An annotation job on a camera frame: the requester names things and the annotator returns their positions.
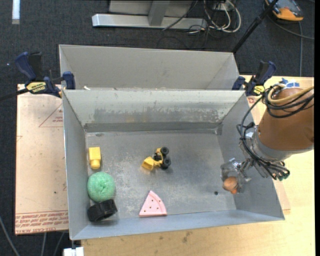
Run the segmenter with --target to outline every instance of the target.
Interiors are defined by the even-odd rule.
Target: clamp
[[[28,81],[24,84],[24,89],[2,96],[0,97],[0,101],[28,92],[31,94],[48,94],[61,98],[62,92],[56,87],[56,84],[62,81],[66,83],[64,89],[74,90],[76,88],[74,75],[70,71],[64,72],[61,77],[52,81],[48,76],[43,76],[41,57],[41,52],[28,53],[25,51],[15,58],[14,63],[16,67],[27,76]]]
[[[249,82],[243,76],[239,76],[232,86],[232,90],[239,90],[244,86],[245,95],[259,96],[265,91],[265,82],[273,76],[276,72],[276,65],[271,62],[260,61],[260,66],[255,75],[253,75]]]

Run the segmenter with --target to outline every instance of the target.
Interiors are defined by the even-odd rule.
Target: green ball
[[[89,197],[96,203],[111,199],[116,191],[114,179],[103,171],[92,174],[87,183]]]

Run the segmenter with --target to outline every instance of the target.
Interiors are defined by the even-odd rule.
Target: metal stand
[[[93,27],[125,27],[125,28],[150,28],[150,29],[165,29],[171,24],[177,22],[182,16],[172,17],[165,16],[169,8],[172,7],[173,1],[152,1],[151,7],[147,15],[136,14],[95,14],[92,16]],[[186,4],[175,5],[174,8],[185,8]],[[182,18],[177,24],[170,27],[170,29],[187,30],[190,27],[199,29],[205,27],[206,21],[202,18]]]

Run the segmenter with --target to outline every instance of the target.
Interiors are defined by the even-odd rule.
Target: foam cheese wedge
[[[152,190],[149,191],[139,217],[153,217],[153,216],[166,216],[167,210],[165,204],[162,202],[161,198]]]

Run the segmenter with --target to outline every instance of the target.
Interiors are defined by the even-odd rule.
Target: small orange object
[[[237,188],[238,188],[238,179],[237,177],[230,176],[225,179],[222,185],[223,189],[226,191],[230,191],[232,194],[237,193]]]

